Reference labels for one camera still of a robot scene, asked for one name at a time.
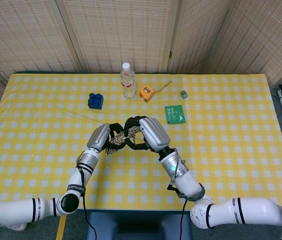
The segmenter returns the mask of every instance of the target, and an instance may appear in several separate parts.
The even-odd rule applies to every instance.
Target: gingham tablecloth
[[[148,104],[139,97],[142,86],[158,89],[170,80]],[[63,194],[96,127],[146,115],[162,123],[170,146],[217,202],[250,196],[282,204],[282,134],[264,74],[137,74],[137,89],[124,98],[119,74],[13,74],[0,103],[0,200]],[[102,110],[88,108],[91,92],[103,94]],[[169,105],[183,106],[186,123],[167,124]],[[168,182],[156,153],[128,146],[103,152],[86,205],[180,210],[184,200]]]

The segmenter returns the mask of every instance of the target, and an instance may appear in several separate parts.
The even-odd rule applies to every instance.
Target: blue lego brick
[[[103,96],[100,93],[94,94],[93,92],[91,92],[89,94],[89,100],[87,101],[87,105],[91,109],[102,109]]]

